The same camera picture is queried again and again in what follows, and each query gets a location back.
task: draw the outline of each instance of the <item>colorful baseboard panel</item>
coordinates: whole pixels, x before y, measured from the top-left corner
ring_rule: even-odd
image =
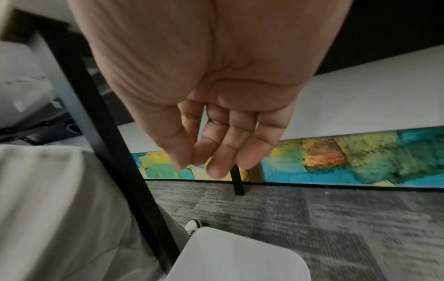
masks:
[[[265,182],[444,187],[444,127],[281,141]]]
[[[170,156],[164,151],[133,153],[132,156],[144,179],[213,180],[205,171],[206,165],[190,165],[184,170],[176,171],[171,166]],[[250,181],[248,171],[239,170],[242,181]],[[221,181],[231,181],[230,174]]]

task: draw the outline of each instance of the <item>skin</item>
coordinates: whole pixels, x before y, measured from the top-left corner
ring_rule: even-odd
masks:
[[[288,126],[296,98],[351,0],[69,0],[97,64],[176,169],[250,169]],[[197,139],[206,105],[209,121]]]

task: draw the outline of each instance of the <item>carpet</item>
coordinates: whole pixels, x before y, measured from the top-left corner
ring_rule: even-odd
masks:
[[[292,249],[313,281],[444,280],[444,193],[148,181],[182,225]]]

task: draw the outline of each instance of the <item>shoe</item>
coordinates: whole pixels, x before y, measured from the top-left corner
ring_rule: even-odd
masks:
[[[185,230],[188,232],[188,235],[193,235],[196,230],[202,227],[202,223],[198,219],[192,219],[185,225]]]

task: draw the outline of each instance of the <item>black metal leg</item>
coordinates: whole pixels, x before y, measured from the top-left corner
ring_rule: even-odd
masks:
[[[234,193],[240,196],[245,195],[244,184],[242,183],[241,172],[239,171],[239,167],[235,165],[231,169],[230,174],[231,174],[231,180],[233,181]]]
[[[169,272],[180,251],[66,31],[38,28],[29,46],[97,157],[122,190],[142,235]]]

